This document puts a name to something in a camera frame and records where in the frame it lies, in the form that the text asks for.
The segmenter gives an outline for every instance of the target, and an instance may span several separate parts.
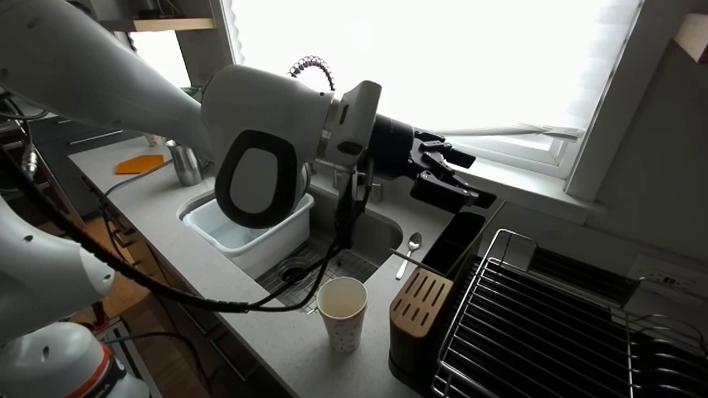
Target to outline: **paper cup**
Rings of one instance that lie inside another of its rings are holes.
[[[368,291],[351,277],[330,278],[317,292],[319,314],[326,322],[334,351],[354,351],[362,341]]]

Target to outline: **dish rack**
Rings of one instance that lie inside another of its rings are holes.
[[[700,330],[528,273],[533,251],[511,231],[493,236],[441,345],[431,397],[708,397]]]

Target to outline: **black cable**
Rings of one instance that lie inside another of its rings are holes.
[[[136,177],[131,177],[131,180],[124,180],[124,181],[111,187],[104,196],[111,198],[118,188],[128,187],[128,183],[133,183],[133,181],[138,181],[138,180],[144,180],[144,177],[163,170],[165,167],[168,167],[168,165],[174,165],[174,162],[175,162],[175,159],[168,159],[168,162],[160,165],[157,169],[154,169],[154,170],[148,170],[148,172],[142,172],[142,176],[136,176]]]
[[[191,351],[191,357],[192,357],[192,360],[195,360],[195,368],[198,368],[198,375],[200,375],[204,387],[210,386],[210,376],[209,376],[206,369],[204,369],[204,364],[202,364],[202,358],[200,358],[198,345],[195,345],[191,338],[186,338],[185,335],[175,335],[175,333],[146,333],[146,335],[131,335],[131,337],[123,337],[123,338],[110,338],[110,341],[104,341],[104,343],[106,343],[106,345],[116,345],[116,343],[124,343],[124,341],[142,341],[142,338],[157,338],[157,337],[166,337],[166,338],[177,338],[177,341],[183,341],[183,343],[189,348],[189,351]]]
[[[354,187],[352,187],[352,177],[351,177],[348,187],[341,193],[339,204],[336,204],[334,242],[327,249],[327,254],[321,261],[317,261],[311,267],[305,267],[293,282],[285,282],[280,291],[275,291],[263,302],[258,302],[258,306],[267,306],[268,302],[272,302],[275,296],[280,296],[281,292],[285,292],[289,287],[293,287],[294,283],[300,283],[301,278],[305,278],[311,273],[315,273],[319,267],[317,278],[315,278],[311,292],[305,294],[305,298],[301,298],[294,306],[285,306],[285,307],[261,307],[263,312],[300,310],[300,307],[303,307],[303,306],[308,306],[312,302],[312,296],[317,294],[317,287],[321,286],[321,282],[324,282],[324,277],[327,273],[327,266],[330,266],[333,256],[339,254],[343,245],[351,245],[351,239],[352,239],[352,233],[354,233],[354,223],[363,214],[363,210],[366,210],[366,207],[371,201],[373,183],[366,187],[366,196],[363,196],[362,201],[354,201],[354,193],[352,191],[354,191]]]
[[[0,113],[0,118],[15,123],[18,129],[25,134],[27,141],[32,144],[34,141],[32,140],[32,129],[30,129],[25,116],[22,116],[22,109],[18,107],[18,103],[14,103],[14,95],[11,93],[3,93],[0,99],[10,111],[14,111],[11,116],[10,113]]]
[[[180,335],[180,327],[177,327],[175,314],[170,314],[170,312],[168,312],[168,307],[166,307],[165,298],[163,298],[163,296],[155,296],[155,304],[163,307],[165,317],[170,322],[170,325],[174,325],[175,335]],[[206,389],[209,395],[212,395],[212,387],[216,387],[216,375],[220,375],[220,369],[216,369],[212,375],[206,375],[206,371],[204,371],[204,376],[206,376],[206,380],[204,380],[204,389]]]
[[[111,254],[104,245],[100,245],[97,242],[94,242],[83,229],[79,229],[76,223],[72,223],[59,209],[54,209],[48,198],[25,177],[25,172],[11,162],[11,158],[0,150],[0,165],[8,170],[8,177],[27,196],[27,199],[32,199],[40,213],[44,213],[60,231],[64,231],[64,234],[73,242],[79,242],[84,251],[88,251],[91,254],[95,254],[100,261],[104,261],[110,267],[114,267],[116,273],[124,275],[126,278],[136,282],[138,286],[163,294],[170,302],[191,306],[191,307],[200,307],[200,310],[209,310],[209,312],[293,312],[303,307],[305,304],[296,306],[289,306],[289,307],[259,307],[259,306],[250,306],[243,302],[210,302],[210,298],[200,298],[200,296],[191,296],[185,294],[180,291],[174,291],[168,286],[163,286],[157,282],[154,282],[150,277],[142,275],[140,270],[126,266],[124,261],[119,261],[116,254]],[[327,251],[326,261],[330,261],[330,256],[336,251],[336,239]],[[317,283],[321,283],[326,275],[326,266],[319,273]]]
[[[103,214],[103,220],[104,220],[104,229],[106,229],[106,233],[110,233],[110,242],[111,242],[116,254],[118,254],[124,263],[131,263],[131,261],[124,256],[124,253],[119,251],[118,242],[116,242],[116,231],[111,231],[111,222],[114,222],[114,220],[110,218],[110,213],[106,213],[104,209],[97,209],[97,210],[100,210],[100,214]]]

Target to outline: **wire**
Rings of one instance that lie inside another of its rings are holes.
[[[144,177],[163,170],[165,167],[168,167],[168,165],[174,165],[174,162],[175,162],[175,159],[168,159],[168,162],[160,165],[157,169],[154,169],[154,170],[148,170],[148,172],[142,172],[142,176],[136,176],[136,177],[131,177],[131,180],[124,180],[124,181],[111,187],[104,196],[111,198],[118,188],[128,187],[128,183],[133,183],[133,181],[138,181],[138,180],[144,180]]]
[[[333,256],[336,256],[341,253],[343,245],[351,245],[351,236],[354,233],[354,223],[357,220],[363,214],[368,201],[371,201],[371,196],[373,196],[373,181],[366,183],[366,196],[362,201],[354,201],[354,183],[352,180],[348,180],[348,187],[345,191],[341,193],[339,198],[339,204],[336,204],[336,218],[334,218],[334,239],[327,249],[327,254],[312,263],[311,267],[305,267],[301,275],[296,275],[294,278],[285,282],[280,291],[275,291],[271,296],[267,296],[263,302],[258,302],[254,306],[267,306],[268,302],[272,302],[275,296],[284,294],[289,287],[293,287],[294,283],[300,283],[301,278],[305,278],[311,273],[319,270],[317,273],[317,278],[311,287],[311,292],[294,306],[285,306],[285,307],[261,307],[261,312],[289,312],[289,310],[300,310],[300,307],[305,307],[312,296],[317,294],[317,287],[321,286],[326,273],[327,273],[327,266],[333,261]]]
[[[14,113],[0,113],[0,118],[15,123],[15,126],[27,136],[27,140],[32,141],[32,130],[30,124],[22,116],[22,109],[14,103],[11,93],[3,93],[0,95],[3,105],[14,111]]]
[[[76,223],[72,223],[56,207],[52,207],[48,201],[48,198],[22,176],[22,170],[11,162],[11,158],[0,150],[0,167],[8,170],[8,177],[27,196],[27,199],[32,199],[40,213],[44,213],[60,231],[64,231],[64,234],[73,242],[79,242],[84,251],[88,251],[91,254],[95,254],[100,261],[104,261],[110,267],[114,267],[116,273],[124,275],[126,278],[136,282],[138,286],[155,292],[155,294],[163,294],[170,302],[177,302],[177,304],[185,304],[185,306],[191,306],[191,307],[200,307],[200,310],[209,310],[209,312],[240,312],[240,314],[247,314],[247,312],[293,312],[293,310],[300,310],[303,307],[305,304],[300,304],[300,306],[289,306],[289,307],[261,307],[261,306],[253,306],[253,304],[243,304],[243,302],[212,302],[212,298],[200,298],[200,296],[192,296],[192,294],[185,294],[180,291],[174,291],[168,286],[163,286],[160,282],[154,282],[150,277],[142,275],[140,270],[126,266],[124,261],[118,260],[118,254],[110,253],[104,245],[100,245],[97,242],[94,242],[83,229],[79,229]],[[345,196],[341,198],[341,204],[348,204],[352,201],[352,187],[348,187]],[[351,209],[358,209],[358,214],[363,213],[366,209],[366,201],[358,204],[358,207],[352,207]],[[351,229],[357,218],[357,213],[351,214],[341,225],[339,225],[339,233],[336,233],[336,239],[334,243],[330,245],[327,251],[327,260],[333,260],[333,254],[336,253],[336,245],[339,245],[339,236],[343,236],[343,229]],[[317,283],[321,283],[326,275],[326,266],[321,267],[319,273],[319,278]]]
[[[103,213],[103,220],[104,220],[104,229],[106,229],[106,233],[110,233],[110,242],[111,242],[111,245],[114,245],[114,253],[124,261],[124,263],[131,263],[126,256],[124,256],[124,253],[119,251],[119,245],[118,245],[118,242],[116,242],[116,233],[118,231],[114,231],[111,229],[111,214],[104,210],[104,209],[100,209],[100,213]]]
[[[104,343],[106,343],[106,345],[118,345],[118,343],[124,343],[124,341],[144,341],[144,338],[160,338],[160,337],[165,337],[165,338],[177,338],[177,341],[183,341],[183,343],[189,348],[189,351],[191,351],[191,357],[192,357],[192,360],[195,360],[198,375],[200,375],[204,387],[209,387],[209,386],[210,386],[210,376],[209,376],[206,369],[204,369],[204,364],[202,364],[202,358],[200,358],[200,349],[198,349],[198,345],[195,345],[191,338],[186,338],[185,335],[175,335],[175,333],[146,333],[146,335],[131,335],[131,337],[123,337],[123,338],[110,338],[110,341],[104,341]]]
[[[290,75],[296,78],[301,75],[305,69],[319,69],[327,85],[330,85],[330,90],[334,93],[334,75],[333,75],[333,69],[327,67],[327,62],[319,56],[305,56],[301,60],[296,60],[293,67],[290,67]]]

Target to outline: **sponge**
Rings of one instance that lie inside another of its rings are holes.
[[[116,165],[116,176],[144,176],[165,165],[165,156],[138,156],[126,162]]]

